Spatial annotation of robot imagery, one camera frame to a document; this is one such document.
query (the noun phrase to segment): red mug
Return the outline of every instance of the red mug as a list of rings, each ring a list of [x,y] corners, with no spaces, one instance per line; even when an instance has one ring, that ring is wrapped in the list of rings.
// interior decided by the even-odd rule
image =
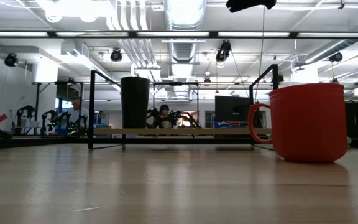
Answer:
[[[276,153],[293,162],[334,162],[347,151],[344,87],[338,83],[289,86],[270,92],[270,105],[250,107],[250,135],[273,144]],[[273,139],[260,139],[254,129],[256,109],[271,109]]]

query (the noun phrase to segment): black monitor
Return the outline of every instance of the black monitor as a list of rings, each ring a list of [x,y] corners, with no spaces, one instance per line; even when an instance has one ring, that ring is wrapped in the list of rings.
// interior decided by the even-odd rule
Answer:
[[[249,98],[237,96],[215,96],[215,121],[247,122]]]

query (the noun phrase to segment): fluorescent light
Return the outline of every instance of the fluorescent light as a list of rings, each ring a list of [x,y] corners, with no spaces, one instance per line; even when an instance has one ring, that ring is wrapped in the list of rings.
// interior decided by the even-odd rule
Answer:
[[[301,32],[298,34],[298,37],[358,37],[358,32],[335,32],[335,33],[325,33],[325,32]]]
[[[195,43],[206,43],[206,40],[161,40],[161,43],[165,43],[165,44],[170,44],[170,43],[195,44]]]
[[[90,82],[84,82],[84,85],[90,85]],[[101,83],[101,82],[97,82],[95,83],[95,85],[110,85],[110,83]]]
[[[209,32],[183,32],[183,31],[168,31],[168,32],[138,32],[139,37],[208,37]]]
[[[46,32],[0,32],[0,37],[48,37]]]
[[[127,37],[127,32],[56,32],[58,37]]]
[[[289,32],[218,32],[218,37],[288,37]]]

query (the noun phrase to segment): person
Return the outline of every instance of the person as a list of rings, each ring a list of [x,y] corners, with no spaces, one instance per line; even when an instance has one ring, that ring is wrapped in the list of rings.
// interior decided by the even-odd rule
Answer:
[[[73,107],[68,109],[67,112],[71,113],[70,116],[70,122],[77,122],[78,118],[80,118],[80,104],[81,104],[82,99],[79,96],[74,97],[74,99],[71,101],[71,103],[73,103]],[[81,107],[81,116],[86,116],[86,127],[89,126],[89,121],[90,121],[90,112],[84,108]],[[80,123],[80,129],[84,128],[84,121],[81,120]]]
[[[154,127],[159,128],[172,128],[172,118],[169,115],[169,106],[161,105],[160,114],[157,120],[154,122]]]

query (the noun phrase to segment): wooden table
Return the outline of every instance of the wooden table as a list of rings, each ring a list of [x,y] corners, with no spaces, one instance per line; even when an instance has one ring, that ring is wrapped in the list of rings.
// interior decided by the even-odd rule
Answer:
[[[271,134],[270,128],[256,128],[257,134]],[[141,135],[249,135],[247,128],[178,128],[178,129],[94,129],[93,134],[141,134]]]

